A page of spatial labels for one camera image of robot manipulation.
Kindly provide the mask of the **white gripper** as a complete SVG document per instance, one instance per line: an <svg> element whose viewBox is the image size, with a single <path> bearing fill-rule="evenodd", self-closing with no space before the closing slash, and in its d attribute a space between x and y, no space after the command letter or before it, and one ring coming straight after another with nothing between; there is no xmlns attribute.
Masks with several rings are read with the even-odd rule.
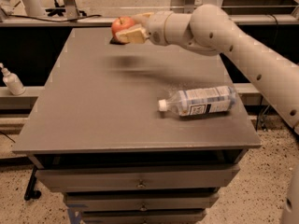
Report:
<svg viewBox="0 0 299 224"><path fill-rule="evenodd" d="M143 44L149 38L154 45L167 46L164 28L171 14L171 11L135 14L132 19L136 25L117 32L116 39L124 44Z"/></svg>

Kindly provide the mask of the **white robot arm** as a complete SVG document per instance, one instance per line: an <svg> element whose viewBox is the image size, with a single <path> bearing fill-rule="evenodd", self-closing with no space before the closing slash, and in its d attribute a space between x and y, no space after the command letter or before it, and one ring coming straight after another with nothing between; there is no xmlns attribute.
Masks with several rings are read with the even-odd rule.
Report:
<svg viewBox="0 0 299 224"><path fill-rule="evenodd" d="M159 11L120 18L121 43L178 45L202 55L224 54L284 121L299 133L299 65L244 33L220 8L204 4L191 14Z"/></svg>

